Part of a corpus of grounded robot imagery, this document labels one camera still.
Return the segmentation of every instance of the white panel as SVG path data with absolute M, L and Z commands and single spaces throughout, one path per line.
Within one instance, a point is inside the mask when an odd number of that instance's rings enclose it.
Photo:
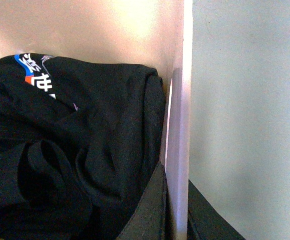
M 290 239 L 290 0 L 196 0 L 190 179 L 248 240 Z

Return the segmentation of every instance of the black fabric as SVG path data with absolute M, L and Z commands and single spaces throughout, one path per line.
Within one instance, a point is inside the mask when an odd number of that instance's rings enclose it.
M 116 238 L 158 162 L 164 108 L 143 65 L 0 59 L 0 237 Z
M 117 240 L 164 240 L 167 182 L 157 163 L 137 209 Z
M 189 240 L 245 240 L 189 181 Z

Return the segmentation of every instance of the folded black clothing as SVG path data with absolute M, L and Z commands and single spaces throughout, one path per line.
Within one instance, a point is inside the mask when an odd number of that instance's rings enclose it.
M 0 238 L 115 239 L 159 160 L 164 109 L 153 68 L 1 58 Z

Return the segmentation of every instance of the black garment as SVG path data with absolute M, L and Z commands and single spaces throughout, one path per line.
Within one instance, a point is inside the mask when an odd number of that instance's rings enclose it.
M 143 65 L 0 59 L 0 237 L 117 237 L 158 162 L 161 84 Z
M 188 240 L 245 240 L 189 181 Z

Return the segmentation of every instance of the blue stripe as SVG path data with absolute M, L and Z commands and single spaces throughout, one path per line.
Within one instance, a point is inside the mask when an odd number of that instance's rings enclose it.
M 19 55 L 15 55 L 14 58 L 25 69 L 26 76 L 34 76 L 34 73 L 33 72 L 30 72 L 29 68 L 20 61 Z

